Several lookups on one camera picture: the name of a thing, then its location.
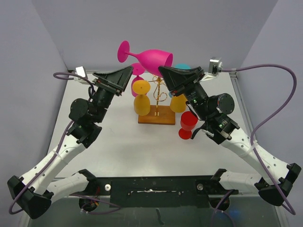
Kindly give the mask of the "teal wine glass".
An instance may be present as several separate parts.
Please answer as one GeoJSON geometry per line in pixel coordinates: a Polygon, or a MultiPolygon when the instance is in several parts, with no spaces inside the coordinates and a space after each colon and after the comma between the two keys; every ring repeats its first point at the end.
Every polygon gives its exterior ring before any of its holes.
{"type": "Polygon", "coordinates": [[[185,86],[184,80],[178,77],[178,71],[190,70],[190,66],[187,64],[177,64],[175,67],[168,67],[169,69],[169,79],[170,82],[166,84],[169,90],[169,96],[172,98],[173,96],[179,96],[184,93],[185,86]]]}

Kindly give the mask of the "magenta wine glass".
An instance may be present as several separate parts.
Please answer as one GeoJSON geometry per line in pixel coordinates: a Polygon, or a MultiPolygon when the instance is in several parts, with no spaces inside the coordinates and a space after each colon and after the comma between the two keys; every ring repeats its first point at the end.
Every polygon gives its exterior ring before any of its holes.
{"type": "Polygon", "coordinates": [[[138,80],[143,80],[141,75],[145,72],[145,68],[138,62],[133,63],[131,66],[133,67],[133,75],[135,75],[135,78],[132,80],[132,83],[131,83],[131,92],[132,92],[133,97],[136,97],[137,94],[133,90],[133,84],[138,80]]]}
{"type": "Polygon", "coordinates": [[[117,59],[120,63],[127,60],[128,56],[135,57],[138,62],[151,74],[161,77],[158,67],[171,67],[173,63],[173,54],[158,49],[149,49],[141,53],[131,53],[130,44],[128,41],[122,41],[118,51],[117,59]]]}

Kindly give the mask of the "yellow wine glass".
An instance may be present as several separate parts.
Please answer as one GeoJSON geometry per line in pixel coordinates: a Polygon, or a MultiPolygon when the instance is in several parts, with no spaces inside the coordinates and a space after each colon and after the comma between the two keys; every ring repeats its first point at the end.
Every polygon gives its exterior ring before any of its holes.
{"type": "Polygon", "coordinates": [[[134,111],[139,116],[145,116],[150,112],[151,105],[147,93],[151,86],[146,80],[138,80],[133,83],[132,90],[137,94],[134,99],[134,111]]]}
{"type": "Polygon", "coordinates": [[[170,109],[175,113],[182,113],[186,109],[186,97],[184,95],[173,96],[170,102],[170,109]]]}

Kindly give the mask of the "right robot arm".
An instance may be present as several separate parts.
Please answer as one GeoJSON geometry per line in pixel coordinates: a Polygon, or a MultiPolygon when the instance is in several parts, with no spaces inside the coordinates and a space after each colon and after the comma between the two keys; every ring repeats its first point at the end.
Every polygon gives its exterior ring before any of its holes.
{"type": "Polygon", "coordinates": [[[201,67],[181,70],[160,66],[158,69],[169,92],[173,96],[184,95],[190,110],[204,122],[192,137],[203,131],[209,139],[229,149],[256,170],[256,174],[242,174],[219,169],[211,178],[211,189],[215,193],[224,190],[257,193],[267,203],[282,206],[301,167],[281,161],[261,147],[252,135],[248,136],[228,116],[234,110],[234,99],[227,93],[209,96],[205,92],[200,83],[205,76],[201,67]]]}

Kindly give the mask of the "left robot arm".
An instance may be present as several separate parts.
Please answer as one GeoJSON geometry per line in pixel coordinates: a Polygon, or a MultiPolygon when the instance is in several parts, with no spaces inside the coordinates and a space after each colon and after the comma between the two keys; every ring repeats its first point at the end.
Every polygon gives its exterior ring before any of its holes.
{"type": "Polygon", "coordinates": [[[125,91],[133,67],[128,66],[109,73],[97,73],[90,81],[86,73],[56,72],[54,78],[78,80],[89,86],[89,98],[75,99],[70,106],[69,119],[58,145],[31,170],[20,177],[12,176],[7,184],[20,210],[31,219],[42,216],[51,204],[75,192],[92,194],[96,190],[95,176],[86,169],[71,177],[54,182],[53,179],[78,154],[88,149],[102,131],[103,122],[114,96],[125,91]]]}

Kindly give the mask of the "wooden rack base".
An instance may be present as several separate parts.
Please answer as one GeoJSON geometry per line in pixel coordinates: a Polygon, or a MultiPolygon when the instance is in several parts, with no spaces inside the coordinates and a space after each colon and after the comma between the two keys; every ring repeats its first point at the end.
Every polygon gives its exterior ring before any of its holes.
{"type": "Polygon", "coordinates": [[[159,105],[156,113],[156,105],[151,105],[150,112],[145,116],[138,116],[140,124],[175,125],[175,113],[169,106],[159,105]]]}

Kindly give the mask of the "red wine glass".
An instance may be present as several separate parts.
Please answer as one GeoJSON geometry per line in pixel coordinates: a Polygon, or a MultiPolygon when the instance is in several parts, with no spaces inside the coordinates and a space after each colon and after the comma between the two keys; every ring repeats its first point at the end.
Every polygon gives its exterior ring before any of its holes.
{"type": "Polygon", "coordinates": [[[198,118],[194,116],[190,111],[186,111],[181,115],[180,118],[180,130],[178,135],[183,140],[188,140],[192,136],[192,130],[195,128],[198,122],[198,118]]]}

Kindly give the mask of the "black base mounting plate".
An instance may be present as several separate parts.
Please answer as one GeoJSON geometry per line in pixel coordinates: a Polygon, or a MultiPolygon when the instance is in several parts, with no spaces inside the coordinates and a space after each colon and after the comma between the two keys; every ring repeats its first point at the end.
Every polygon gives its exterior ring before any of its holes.
{"type": "Polygon", "coordinates": [[[81,195],[109,196],[121,208],[208,208],[211,196],[227,193],[210,175],[97,177],[81,195]]]}

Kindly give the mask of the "aluminium table edge rail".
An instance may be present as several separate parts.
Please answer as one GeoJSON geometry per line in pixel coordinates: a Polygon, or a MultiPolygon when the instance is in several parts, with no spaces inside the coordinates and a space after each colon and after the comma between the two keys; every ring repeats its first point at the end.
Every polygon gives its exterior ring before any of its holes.
{"type": "Polygon", "coordinates": [[[249,112],[247,110],[247,107],[246,107],[246,104],[245,104],[245,101],[244,101],[243,94],[241,92],[241,88],[240,88],[240,84],[239,84],[239,81],[238,81],[237,73],[236,72],[230,72],[229,76],[231,78],[231,82],[232,82],[232,85],[233,85],[233,88],[234,88],[234,92],[235,92],[235,95],[236,95],[236,98],[237,98],[237,101],[238,101],[238,104],[239,104],[239,107],[240,107],[241,115],[242,115],[243,120],[244,120],[246,132],[250,136],[252,131],[253,131],[253,126],[252,126],[252,123],[251,123],[251,120],[250,120],[249,112]]]}

